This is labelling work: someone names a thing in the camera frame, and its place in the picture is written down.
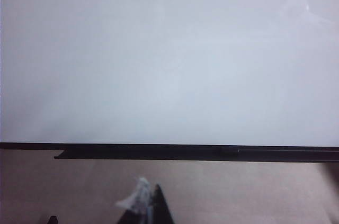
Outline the left gripper black right finger white tape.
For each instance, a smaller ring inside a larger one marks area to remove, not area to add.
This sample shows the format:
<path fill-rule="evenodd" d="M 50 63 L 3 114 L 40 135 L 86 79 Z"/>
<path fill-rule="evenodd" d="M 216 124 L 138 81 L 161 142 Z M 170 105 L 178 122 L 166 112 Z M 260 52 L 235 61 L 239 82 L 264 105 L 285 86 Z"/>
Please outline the left gripper black right finger white tape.
<path fill-rule="evenodd" d="M 118 223 L 174 223 L 161 186 L 151 188 L 144 177 L 138 178 L 132 193 L 115 205 L 124 209 Z"/>

